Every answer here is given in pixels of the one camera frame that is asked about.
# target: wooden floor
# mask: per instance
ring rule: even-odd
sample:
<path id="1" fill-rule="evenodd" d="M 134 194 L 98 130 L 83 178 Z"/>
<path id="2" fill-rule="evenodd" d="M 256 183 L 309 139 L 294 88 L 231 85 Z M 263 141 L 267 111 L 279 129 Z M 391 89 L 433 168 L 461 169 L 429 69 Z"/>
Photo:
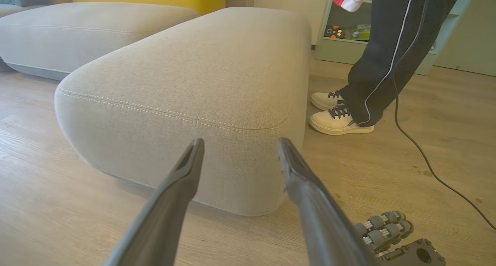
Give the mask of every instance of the wooden floor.
<path id="1" fill-rule="evenodd" d="M 341 88 L 349 68 L 313 61 L 309 93 Z M 102 265 L 150 195 L 78 157 L 53 112 L 57 83 L 0 72 L 2 266 Z M 496 78 L 433 68 L 402 92 L 399 118 L 437 174 L 496 223 Z M 393 106 L 366 135 L 308 127 L 303 155 L 353 222 L 398 209 L 416 225 L 405 243 L 431 240 L 450 266 L 496 265 L 496 231 L 431 176 Z M 176 265 L 308 265 L 296 206 L 246 218 L 191 204 Z"/>

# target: shoe sole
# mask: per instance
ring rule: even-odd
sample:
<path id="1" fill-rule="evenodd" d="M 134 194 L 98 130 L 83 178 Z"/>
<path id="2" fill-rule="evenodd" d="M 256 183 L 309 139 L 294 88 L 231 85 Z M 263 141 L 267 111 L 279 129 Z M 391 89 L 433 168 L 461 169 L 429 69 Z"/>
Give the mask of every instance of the shoe sole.
<path id="1" fill-rule="evenodd" d="M 349 127 L 346 129 L 342 130 L 333 130 L 330 128 L 326 128 L 322 125 L 317 124 L 312 118 L 310 118 L 310 125 L 318 130 L 319 132 L 322 132 L 323 134 L 330 135 L 330 136 L 341 136 L 345 134 L 368 134 L 374 130 L 374 126 L 370 127 L 365 127 L 365 128 L 356 128 L 356 127 Z"/>
<path id="2" fill-rule="evenodd" d="M 322 111 L 328 111 L 329 109 L 332 109 L 334 107 L 336 107 L 336 105 L 325 105 L 325 104 L 322 104 L 319 102 L 319 100 L 315 97 L 313 97 L 313 94 L 312 96 L 310 97 L 310 102 L 315 106 L 317 107 L 318 109 L 322 110 Z"/>

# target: cable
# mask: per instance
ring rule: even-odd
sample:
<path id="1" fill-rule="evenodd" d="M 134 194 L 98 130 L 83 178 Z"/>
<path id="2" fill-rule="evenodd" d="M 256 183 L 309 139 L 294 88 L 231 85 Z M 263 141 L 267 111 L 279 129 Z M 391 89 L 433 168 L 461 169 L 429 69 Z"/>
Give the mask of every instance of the cable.
<path id="1" fill-rule="evenodd" d="M 463 199 L 465 199 L 470 205 L 472 205 L 472 207 L 474 209 L 476 209 L 479 214 L 482 216 L 482 218 L 484 218 L 484 220 L 487 222 L 487 224 L 489 224 L 489 226 L 496 230 L 496 227 L 489 221 L 489 219 L 486 217 L 486 215 L 484 215 L 484 213 L 482 213 L 482 211 L 477 208 L 477 206 L 475 206 L 475 204 L 470 201 L 470 199 L 468 199 L 466 196 L 462 195 L 459 191 L 457 191 L 456 189 L 450 187 L 450 185 L 448 185 L 447 183 L 445 183 L 443 180 L 439 179 L 439 177 L 436 175 L 436 173 L 434 173 L 434 170 L 432 169 L 432 166 L 431 166 L 431 163 L 429 162 L 429 159 L 427 159 L 427 156 L 425 156 L 425 153 L 424 151 L 422 150 L 422 148 L 420 147 L 420 145 L 411 137 L 409 136 L 400 126 L 399 122 L 398 122 L 398 107 L 399 107 L 399 93 L 398 93 L 398 87 L 396 86 L 396 81 L 394 79 L 394 74 L 396 72 L 396 68 L 398 67 L 398 65 L 401 63 L 402 59 L 410 52 L 412 46 L 417 42 L 418 40 L 418 37 L 420 35 L 420 32 L 422 31 L 422 27 L 424 26 L 424 22 L 425 22 L 425 14 L 426 14 L 426 10 L 427 10 L 427 3 L 429 2 L 429 0 L 425 0 L 424 1 L 424 6 L 422 8 L 422 16 L 420 17 L 420 24 L 418 26 L 418 29 L 417 29 L 417 33 L 415 34 L 415 38 L 413 39 L 412 43 L 409 45 L 408 49 L 403 53 L 403 55 L 398 59 L 398 61 L 396 62 L 396 64 L 394 65 L 393 67 L 393 70 L 392 70 L 392 74 L 391 74 L 391 80 L 394 84 L 394 89 L 396 90 L 396 108 L 395 108 L 395 111 L 394 111 L 394 122 L 396 123 L 396 126 L 398 127 L 398 129 L 400 130 L 400 132 L 402 134 L 404 134 L 413 144 L 415 144 L 415 146 L 417 147 L 418 151 L 420 151 L 420 154 L 422 154 L 422 157 L 424 158 L 425 160 L 425 163 L 427 164 L 427 167 L 429 168 L 429 170 L 431 171 L 431 174 L 434 176 L 434 178 L 436 178 L 436 180 L 438 180 L 441 184 L 443 184 L 445 187 L 449 188 L 450 190 L 452 190 L 453 192 L 455 192 L 457 195 L 461 196 Z"/>

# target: shoe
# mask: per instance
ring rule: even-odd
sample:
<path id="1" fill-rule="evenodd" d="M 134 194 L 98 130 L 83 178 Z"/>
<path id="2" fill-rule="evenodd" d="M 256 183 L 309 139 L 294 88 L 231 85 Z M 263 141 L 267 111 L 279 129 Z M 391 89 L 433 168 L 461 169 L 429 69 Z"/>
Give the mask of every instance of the shoe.
<path id="1" fill-rule="evenodd" d="M 331 136 L 345 134 L 368 134 L 374 126 L 359 127 L 346 105 L 338 105 L 328 111 L 318 112 L 310 116 L 310 125 L 319 132 Z"/>
<path id="2" fill-rule="evenodd" d="M 329 110 L 334 106 L 343 105 L 344 100 L 341 97 L 339 91 L 335 91 L 334 93 L 313 93 L 310 97 L 310 101 L 313 105 L 315 105 L 318 109 L 321 110 Z"/>

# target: black pants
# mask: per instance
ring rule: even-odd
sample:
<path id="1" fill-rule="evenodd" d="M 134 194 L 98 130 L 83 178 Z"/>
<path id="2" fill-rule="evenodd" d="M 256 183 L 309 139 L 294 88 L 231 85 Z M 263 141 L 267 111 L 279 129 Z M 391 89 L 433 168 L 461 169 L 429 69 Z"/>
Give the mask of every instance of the black pants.
<path id="1" fill-rule="evenodd" d="M 393 74 L 399 93 L 431 49 L 456 0 L 427 0 L 424 25 L 413 45 L 425 0 L 372 2 L 369 43 L 353 65 L 348 85 L 340 90 L 353 120 L 361 127 L 381 119 L 384 109 L 396 98 Z M 400 60 L 411 45 L 409 53 Z"/>

